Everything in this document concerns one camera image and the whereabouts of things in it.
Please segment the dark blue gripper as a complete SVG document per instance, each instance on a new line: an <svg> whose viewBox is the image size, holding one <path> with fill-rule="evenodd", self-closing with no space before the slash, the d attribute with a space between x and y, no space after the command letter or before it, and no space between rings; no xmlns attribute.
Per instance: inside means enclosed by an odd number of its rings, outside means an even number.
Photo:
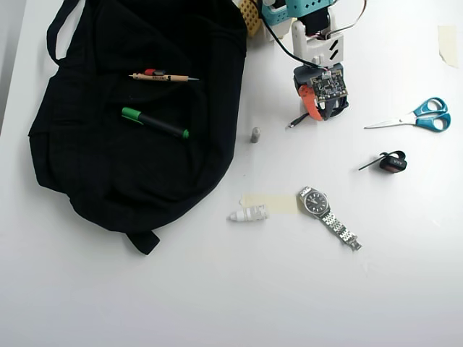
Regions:
<svg viewBox="0 0 463 347"><path fill-rule="evenodd" d="M343 65L338 63L327 70L302 65L295 68L293 71L294 86L298 89L298 94L301 97L302 103L309 113L309 116L316 121L329 120L330 118L339 115L345 108L348 107L347 97L342 97L326 101L325 108L322 108L320 112L318 110L316 95L312 88L313 84L311 79L321 77L322 74L327 71L331 71L331 73L334 74L336 70L341 70L343 72Z"/></svg>

